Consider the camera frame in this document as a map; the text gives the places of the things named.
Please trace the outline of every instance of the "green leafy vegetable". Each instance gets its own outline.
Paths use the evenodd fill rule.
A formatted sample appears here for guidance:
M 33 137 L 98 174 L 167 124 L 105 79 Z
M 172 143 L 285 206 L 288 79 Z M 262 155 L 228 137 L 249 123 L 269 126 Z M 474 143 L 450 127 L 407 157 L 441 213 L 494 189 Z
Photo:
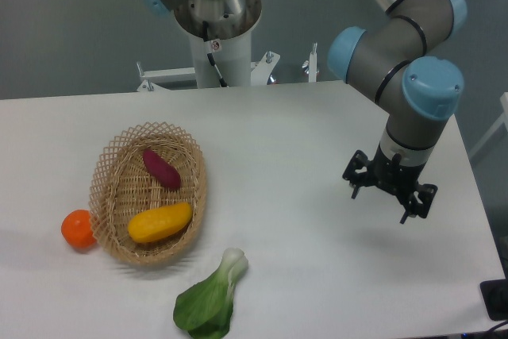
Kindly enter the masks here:
M 233 297 L 248 267 L 244 252 L 228 248 L 218 269 L 176 298 L 173 320 L 194 339 L 220 339 L 229 332 Z

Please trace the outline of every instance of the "purple sweet potato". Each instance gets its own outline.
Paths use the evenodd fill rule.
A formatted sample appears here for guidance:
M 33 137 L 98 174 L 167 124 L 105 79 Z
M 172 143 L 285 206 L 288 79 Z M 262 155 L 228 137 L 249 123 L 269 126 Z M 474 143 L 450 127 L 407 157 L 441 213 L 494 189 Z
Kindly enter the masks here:
M 159 180 L 163 187 L 170 190 L 180 188 L 182 180 L 178 171 L 150 148 L 143 151 L 143 163 L 148 173 Z

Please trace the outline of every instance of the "woven basket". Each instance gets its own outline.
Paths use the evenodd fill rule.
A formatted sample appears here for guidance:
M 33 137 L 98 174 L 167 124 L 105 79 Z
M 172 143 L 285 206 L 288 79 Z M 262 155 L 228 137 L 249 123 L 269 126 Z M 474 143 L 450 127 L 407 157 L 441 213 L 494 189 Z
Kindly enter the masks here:
M 143 151 L 151 148 L 180 174 L 182 186 L 169 191 L 151 177 Z M 127 225 L 143 210 L 189 202 L 193 216 L 181 232 L 162 241 L 137 244 Z M 97 242 L 113 257 L 136 265 L 161 264 L 188 246 L 201 225 L 206 202 L 202 152 L 192 136 L 167 123 L 124 131 L 104 148 L 90 187 L 91 224 Z

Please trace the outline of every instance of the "toy orange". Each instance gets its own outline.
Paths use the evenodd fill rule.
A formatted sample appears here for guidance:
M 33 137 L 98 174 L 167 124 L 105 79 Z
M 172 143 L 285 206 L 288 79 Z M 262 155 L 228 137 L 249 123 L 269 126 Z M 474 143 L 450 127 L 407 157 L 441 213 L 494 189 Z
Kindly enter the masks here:
M 90 212 L 88 210 L 75 210 L 62 222 L 62 235 L 65 241 L 73 248 L 86 249 L 96 240 L 90 226 Z

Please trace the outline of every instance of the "power cord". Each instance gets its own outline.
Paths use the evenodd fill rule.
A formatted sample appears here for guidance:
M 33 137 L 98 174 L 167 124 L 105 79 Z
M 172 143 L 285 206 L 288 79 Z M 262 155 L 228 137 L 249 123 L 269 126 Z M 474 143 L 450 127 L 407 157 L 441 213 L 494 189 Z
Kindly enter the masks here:
M 203 41 L 207 42 L 208 39 L 208 23 L 206 21 L 203 22 Z M 217 76 L 219 78 L 219 83 L 221 84 L 221 87 L 228 87 L 228 84 L 224 80 L 224 77 L 222 77 L 221 71 L 219 71 L 219 68 L 217 66 L 217 63 L 215 63 L 214 54 L 212 52 L 207 53 L 206 57 L 208 57 L 208 61 L 210 62 L 210 65 L 214 67 L 215 72 L 217 73 Z
M 488 331 L 485 331 L 485 333 L 483 333 L 483 335 L 479 339 L 487 339 L 489 337 L 489 335 L 491 335 L 495 330 L 497 330 L 503 326 L 506 326 L 506 325 L 508 325 L 508 321 L 501 322 L 498 325 L 491 327 Z

